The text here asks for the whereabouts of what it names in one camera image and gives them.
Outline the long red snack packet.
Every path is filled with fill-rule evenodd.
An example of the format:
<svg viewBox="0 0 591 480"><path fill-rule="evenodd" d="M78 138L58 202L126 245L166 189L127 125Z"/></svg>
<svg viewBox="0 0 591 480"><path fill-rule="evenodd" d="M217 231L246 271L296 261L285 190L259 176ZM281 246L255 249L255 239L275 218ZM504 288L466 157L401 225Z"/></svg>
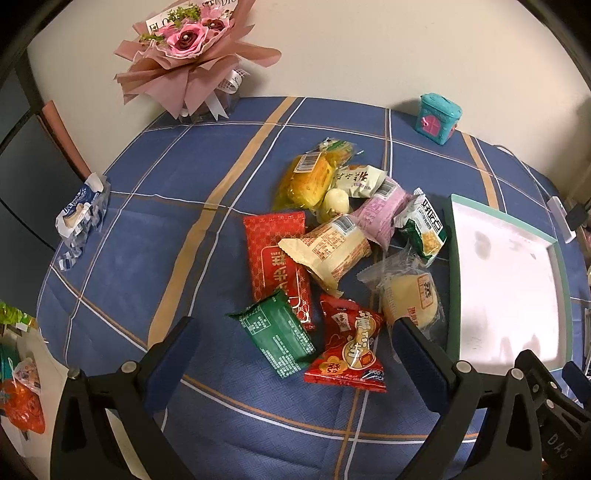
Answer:
<svg viewBox="0 0 591 480"><path fill-rule="evenodd" d="M295 263L279 246L280 240L298 239L304 235L304 212L246 216L242 223L253 299L259 302L276 289L283 290L304 330L314 331L308 271Z"/></svg>

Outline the pale round wrapped pastry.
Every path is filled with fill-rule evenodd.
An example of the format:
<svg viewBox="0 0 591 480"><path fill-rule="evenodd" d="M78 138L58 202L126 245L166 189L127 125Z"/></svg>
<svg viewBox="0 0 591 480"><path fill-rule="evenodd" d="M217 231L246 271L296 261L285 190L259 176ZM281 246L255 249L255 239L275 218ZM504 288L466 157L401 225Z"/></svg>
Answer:
<svg viewBox="0 0 591 480"><path fill-rule="evenodd" d="M325 193L321 207L318 208L318 222L327 223L342 214L349 214L351 205L349 205L348 192L339 188L332 188Z"/></svg>

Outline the green white cracker packet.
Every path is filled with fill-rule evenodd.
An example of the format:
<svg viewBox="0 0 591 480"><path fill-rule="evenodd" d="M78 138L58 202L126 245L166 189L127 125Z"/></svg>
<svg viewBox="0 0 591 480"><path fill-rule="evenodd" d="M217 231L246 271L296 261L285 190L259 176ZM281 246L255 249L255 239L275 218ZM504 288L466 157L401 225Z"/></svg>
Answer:
<svg viewBox="0 0 591 480"><path fill-rule="evenodd" d="M447 231L421 188L414 190L405 207L394 216L400 230L423 263L430 267L447 241Z"/></svg>

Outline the red festive snack bag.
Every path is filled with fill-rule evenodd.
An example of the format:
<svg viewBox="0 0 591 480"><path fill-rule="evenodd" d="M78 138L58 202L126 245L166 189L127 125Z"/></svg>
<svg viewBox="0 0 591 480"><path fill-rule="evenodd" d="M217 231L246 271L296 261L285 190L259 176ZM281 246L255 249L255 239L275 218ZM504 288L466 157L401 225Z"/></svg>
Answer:
<svg viewBox="0 0 591 480"><path fill-rule="evenodd" d="M325 351L304 372L304 381L386 393L385 369L374 352L384 326L378 312L352 300L322 294Z"/></svg>

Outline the clear round bun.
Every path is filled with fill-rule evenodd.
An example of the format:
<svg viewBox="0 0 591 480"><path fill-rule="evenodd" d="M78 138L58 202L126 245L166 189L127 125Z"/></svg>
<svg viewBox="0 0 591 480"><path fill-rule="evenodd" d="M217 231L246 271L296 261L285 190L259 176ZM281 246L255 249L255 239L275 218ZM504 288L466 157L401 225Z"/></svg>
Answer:
<svg viewBox="0 0 591 480"><path fill-rule="evenodd" d="M429 340L445 336L447 321L433 275L409 248L362 270L356 278L380 294L390 334L394 323L409 318Z"/></svg>

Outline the teal pink house box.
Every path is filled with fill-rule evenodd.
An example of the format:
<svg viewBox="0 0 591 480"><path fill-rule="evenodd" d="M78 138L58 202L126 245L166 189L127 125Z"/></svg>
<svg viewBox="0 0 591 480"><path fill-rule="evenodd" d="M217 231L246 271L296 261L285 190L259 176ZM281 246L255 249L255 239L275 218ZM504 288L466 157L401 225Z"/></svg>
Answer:
<svg viewBox="0 0 591 480"><path fill-rule="evenodd" d="M423 94L415 130L439 145L445 145L453 136L463 115L462 108L446 97Z"/></svg>

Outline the white brown-print snack packet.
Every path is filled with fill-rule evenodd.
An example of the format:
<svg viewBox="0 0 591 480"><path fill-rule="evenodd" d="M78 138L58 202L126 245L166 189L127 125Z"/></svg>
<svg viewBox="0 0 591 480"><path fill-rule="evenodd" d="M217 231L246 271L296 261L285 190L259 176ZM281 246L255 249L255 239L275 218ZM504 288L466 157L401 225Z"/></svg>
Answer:
<svg viewBox="0 0 591 480"><path fill-rule="evenodd" d="M371 198L384 182L387 174L372 165L348 165L335 171L334 188L345 191L352 198Z"/></svg>

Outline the green snack packet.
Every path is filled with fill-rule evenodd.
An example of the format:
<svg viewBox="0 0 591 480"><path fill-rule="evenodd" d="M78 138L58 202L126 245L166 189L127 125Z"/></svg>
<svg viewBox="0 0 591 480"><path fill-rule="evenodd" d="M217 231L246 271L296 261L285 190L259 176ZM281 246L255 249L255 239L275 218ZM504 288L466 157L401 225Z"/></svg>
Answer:
<svg viewBox="0 0 591 480"><path fill-rule="evenodd" d="M228 317L242 325L280 378L307 369L318 356L310 335L281 289Z"/></svg>

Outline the pink flower bouquet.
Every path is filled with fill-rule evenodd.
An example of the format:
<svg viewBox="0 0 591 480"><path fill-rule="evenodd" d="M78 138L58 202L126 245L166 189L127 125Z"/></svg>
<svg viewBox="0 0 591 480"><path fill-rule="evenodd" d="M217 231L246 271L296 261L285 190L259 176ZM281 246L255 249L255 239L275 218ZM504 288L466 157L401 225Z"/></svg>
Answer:
<svg viewBox="0 0 591 480"><path fill-rule="evenodd" d="M228 118L246 60L260 67L279 62L280 50L243 40L252 1L177 1L133 25L137 38L115 54L130 65L115 75L125 103L147 96L173 118L211 114Z"/></svg>

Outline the orange snack bag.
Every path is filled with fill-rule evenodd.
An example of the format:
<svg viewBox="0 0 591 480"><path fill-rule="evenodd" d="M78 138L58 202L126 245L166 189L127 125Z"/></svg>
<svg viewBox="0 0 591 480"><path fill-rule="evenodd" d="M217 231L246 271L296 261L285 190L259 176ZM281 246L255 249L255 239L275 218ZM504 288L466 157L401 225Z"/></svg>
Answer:
<svg viewBox="0 0 591 480"><path fill-rule="evenodd" d="M10 423L20 431L45 432L45 419L39 394L40 378L35 361L28 357L12 370L1 383L1 409Z"/></svg>

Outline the pink snack packet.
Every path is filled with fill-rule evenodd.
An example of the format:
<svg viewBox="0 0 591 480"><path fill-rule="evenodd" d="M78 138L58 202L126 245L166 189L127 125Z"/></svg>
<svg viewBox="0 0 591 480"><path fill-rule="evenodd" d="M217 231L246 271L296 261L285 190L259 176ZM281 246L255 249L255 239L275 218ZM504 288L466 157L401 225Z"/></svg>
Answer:
<svg viewBox="0 0 591 480"><path fill-rule="evenodd" d="M410 195L387 176L374 195L353 211L351 217L370 241L387 252L394 235L394 216L405 208Z"/></svg>

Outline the blue plaid tablecloth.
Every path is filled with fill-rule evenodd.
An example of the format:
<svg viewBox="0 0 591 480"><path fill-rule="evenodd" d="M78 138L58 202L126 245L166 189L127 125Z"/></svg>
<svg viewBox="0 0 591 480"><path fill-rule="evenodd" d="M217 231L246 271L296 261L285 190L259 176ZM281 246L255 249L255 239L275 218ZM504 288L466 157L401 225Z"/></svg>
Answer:
<svg viewBox="0 0 591 480"><path fill-rule="evenodd" d="M386 393L280 378L228 314L252 303L242 219L266 214L288 163L328 137L443 210L453 194L550 236L555 186L514 154L456 132L445 145L412 116L303 97L239 102L231 118L182 125L162 116L107 169L100 232L69 271L52 265L38 301L53 357L88 376L148 351L149 330L185 243L196 250L175 318L197 320L194 354L155 422L198 479L390 479L436 423L381 336Z"/></svg>

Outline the yellow cake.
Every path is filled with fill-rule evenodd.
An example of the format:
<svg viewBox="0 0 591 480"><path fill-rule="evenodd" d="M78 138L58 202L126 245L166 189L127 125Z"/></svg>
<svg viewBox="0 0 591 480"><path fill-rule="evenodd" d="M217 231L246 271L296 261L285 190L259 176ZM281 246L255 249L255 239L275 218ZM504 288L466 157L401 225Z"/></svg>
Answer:
<svg viewBox="0 0 591 480"><path fill-rule="evenodd" d="M325 153L298 155L284 172L273 199L273 211L320 207L335 174L335 166Z"/></svg>

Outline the white teal-rimmed tray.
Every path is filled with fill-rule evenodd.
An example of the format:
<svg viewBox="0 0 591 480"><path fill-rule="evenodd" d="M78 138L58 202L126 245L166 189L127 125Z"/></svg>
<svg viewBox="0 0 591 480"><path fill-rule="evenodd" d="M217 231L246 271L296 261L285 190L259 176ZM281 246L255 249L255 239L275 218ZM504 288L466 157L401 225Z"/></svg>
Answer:
<svg viewBox="0 0 591 480"><path fill-rule="evenodd" d="M505 374L531 350L550 371L572 357L572 309L557 239L453 194L447 353L480 373Z"/></svg>

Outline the beige orange-print snack packet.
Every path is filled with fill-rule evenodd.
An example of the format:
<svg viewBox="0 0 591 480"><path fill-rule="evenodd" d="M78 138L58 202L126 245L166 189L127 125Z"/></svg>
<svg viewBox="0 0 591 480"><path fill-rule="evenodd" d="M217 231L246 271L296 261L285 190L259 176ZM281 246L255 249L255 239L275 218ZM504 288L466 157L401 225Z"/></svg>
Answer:
<svg viewBox="0 0 591 480"><path fill-rule="evenodd" d="M335 298L342 297L342 277L372 253L369 240L349 214L339 215L301 238L283 238L279 248Z"/></svg>

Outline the blue white crumpled wrapper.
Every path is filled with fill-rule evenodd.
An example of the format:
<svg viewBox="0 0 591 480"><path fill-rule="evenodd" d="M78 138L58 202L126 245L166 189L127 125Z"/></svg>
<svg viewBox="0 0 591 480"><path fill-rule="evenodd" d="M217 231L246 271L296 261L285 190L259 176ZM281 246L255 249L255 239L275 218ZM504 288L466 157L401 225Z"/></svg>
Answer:
<svg viewBox="0 0 591 480"><path fill-rule="evenodd" d="M90 234L101 231L110 193L108 178L93 172L57 215L55 227L65 248L57 260L60 271L70 270L82 256Z"/></svg>

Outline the white power strip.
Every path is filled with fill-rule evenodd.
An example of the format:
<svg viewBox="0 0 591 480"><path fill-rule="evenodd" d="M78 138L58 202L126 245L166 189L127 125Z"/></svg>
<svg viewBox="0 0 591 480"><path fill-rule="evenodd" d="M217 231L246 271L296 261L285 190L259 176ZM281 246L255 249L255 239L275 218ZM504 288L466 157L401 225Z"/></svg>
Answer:
<svg viewBox="0 0 591 480"><path fill-rule="evenodd" d="M569 244L576 238L576 232L572 230L567 221L567 211L558 196L551 196L546 205L552 214L556 225L563 237L564 243Z"/></svg>

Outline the small green yellow candy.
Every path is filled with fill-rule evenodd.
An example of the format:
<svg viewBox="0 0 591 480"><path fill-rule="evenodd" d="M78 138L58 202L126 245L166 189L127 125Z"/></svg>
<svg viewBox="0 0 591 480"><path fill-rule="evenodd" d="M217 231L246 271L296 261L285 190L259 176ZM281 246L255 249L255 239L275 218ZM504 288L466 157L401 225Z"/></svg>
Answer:
<svg viewBox="0 0 591 480"><path fill-rule="evenodd" d="M344 166L353 157L363 153L363 150L360 150L356 144L331 137L325 138L318 143L318 151L322 152L325 159L335 168Z"/></svg>

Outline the black power adapter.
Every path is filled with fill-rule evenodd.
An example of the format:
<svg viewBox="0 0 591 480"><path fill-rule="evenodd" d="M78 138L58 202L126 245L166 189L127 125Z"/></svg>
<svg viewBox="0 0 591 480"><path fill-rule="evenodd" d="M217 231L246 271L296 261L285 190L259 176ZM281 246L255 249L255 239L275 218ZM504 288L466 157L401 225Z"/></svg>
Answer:
<svg viewBox="0 0 591 480"><path fill-rule="evenodd" d="M581 203L576 203L566 215L566 222L571 231L576 231L587 222L589 208Z"/></svg>

